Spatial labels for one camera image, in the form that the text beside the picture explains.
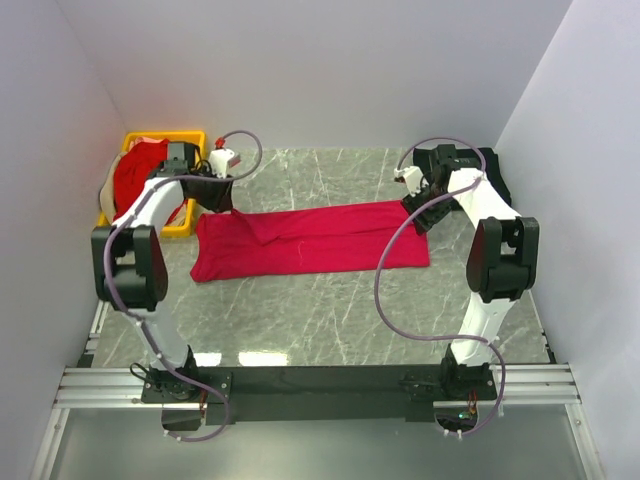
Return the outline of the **crimson red t shirt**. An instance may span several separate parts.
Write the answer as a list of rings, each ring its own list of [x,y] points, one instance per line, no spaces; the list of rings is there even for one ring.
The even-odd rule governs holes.
[[[200,217],[196,283],[374,270],[408,218],[399,201]]]

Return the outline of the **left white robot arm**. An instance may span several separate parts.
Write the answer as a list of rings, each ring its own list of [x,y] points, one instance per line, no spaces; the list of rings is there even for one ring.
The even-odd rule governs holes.
[[[193,350],[163,306],[169,278],[159,236],[185,221],[189,201],[230,210],[231,187],[203,159],[199,143],[139,137],[116,156],[100,190],[107,222],[91,233],[95,290],[145,346],[148,366],[132,364],[130,371],[154,400],[186,402],[206,393]]]

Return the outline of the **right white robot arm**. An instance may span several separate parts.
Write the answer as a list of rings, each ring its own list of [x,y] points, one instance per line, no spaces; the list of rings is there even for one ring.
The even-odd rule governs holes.
[[[492,149],[439,144],[408,156],[412,165],[398,165],[394,179],[408,189],[402,205],[417,233],[453,210],[463,211],[474,227],[466,263],[470,300],[441,362],[440,390],[446,399],[490,398],[494,342],[507,313],[535,283],[539,224],[513,209]]]

